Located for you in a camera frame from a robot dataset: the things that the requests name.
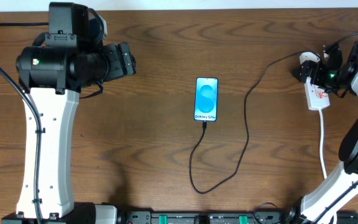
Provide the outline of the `white power strip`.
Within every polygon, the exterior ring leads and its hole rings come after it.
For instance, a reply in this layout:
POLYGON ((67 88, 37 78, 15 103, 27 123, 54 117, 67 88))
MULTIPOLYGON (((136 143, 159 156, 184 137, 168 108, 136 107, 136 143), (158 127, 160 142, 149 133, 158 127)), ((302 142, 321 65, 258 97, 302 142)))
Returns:
POLYGON ((311 83, 311 78, 304 84, 308 109, 311 111, 323 110, 330 106, 328 94, 319 86, 311 83))

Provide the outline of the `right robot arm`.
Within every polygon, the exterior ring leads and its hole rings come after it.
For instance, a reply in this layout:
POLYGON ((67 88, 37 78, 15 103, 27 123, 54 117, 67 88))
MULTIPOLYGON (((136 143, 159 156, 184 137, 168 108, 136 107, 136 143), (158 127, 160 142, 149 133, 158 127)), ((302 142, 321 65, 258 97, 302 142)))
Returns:
MULTIPOLYGON (((307 86, 317 86, 324 93, 339 90, 358 97, 358 40, 346 62, 338 42, 324 48, 324 57, 300 55, 300 66, 292 77, 307 86)), ((336 212, 358 194, 358 118, 339 147, 339 164, 311 193, 289 211, 285 223, 329 223, 336 212)))

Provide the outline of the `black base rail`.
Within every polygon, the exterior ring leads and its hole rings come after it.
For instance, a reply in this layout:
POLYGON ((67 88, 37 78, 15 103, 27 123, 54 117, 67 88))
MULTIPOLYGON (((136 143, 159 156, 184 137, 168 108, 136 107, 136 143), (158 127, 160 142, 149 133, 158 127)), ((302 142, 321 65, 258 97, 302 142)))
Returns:
POLYGON ((298 212, 284 212, 279 209, 257 209, 254 212, 208 213, 208 212, 151 212, 126 211, 119 212, 118 224, 254 224, 254 223, 308 223, 298 212))

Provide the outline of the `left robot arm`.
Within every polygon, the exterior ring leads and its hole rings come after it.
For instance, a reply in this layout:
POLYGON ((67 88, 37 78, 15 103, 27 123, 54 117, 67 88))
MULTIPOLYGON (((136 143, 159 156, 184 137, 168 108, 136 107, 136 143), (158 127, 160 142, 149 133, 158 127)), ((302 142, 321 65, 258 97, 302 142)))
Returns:
POLYGON ((124 223, 106 203, 75 202, 71 137, 81 90, 135 74, 129 45, 104 45, 105 20, 72 2, 49 5, 48 32, 16 60, 26 115, 25 171, 3 223, 124 223))

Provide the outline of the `blue Galaxy smartphone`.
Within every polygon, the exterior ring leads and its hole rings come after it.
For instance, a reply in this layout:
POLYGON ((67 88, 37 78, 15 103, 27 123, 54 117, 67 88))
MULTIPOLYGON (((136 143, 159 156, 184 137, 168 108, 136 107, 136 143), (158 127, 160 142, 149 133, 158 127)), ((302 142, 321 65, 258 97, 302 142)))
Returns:
POLYGON ((215 122, 217 119, 218 79, 198 77, 195 91, 195 121, 215 122))

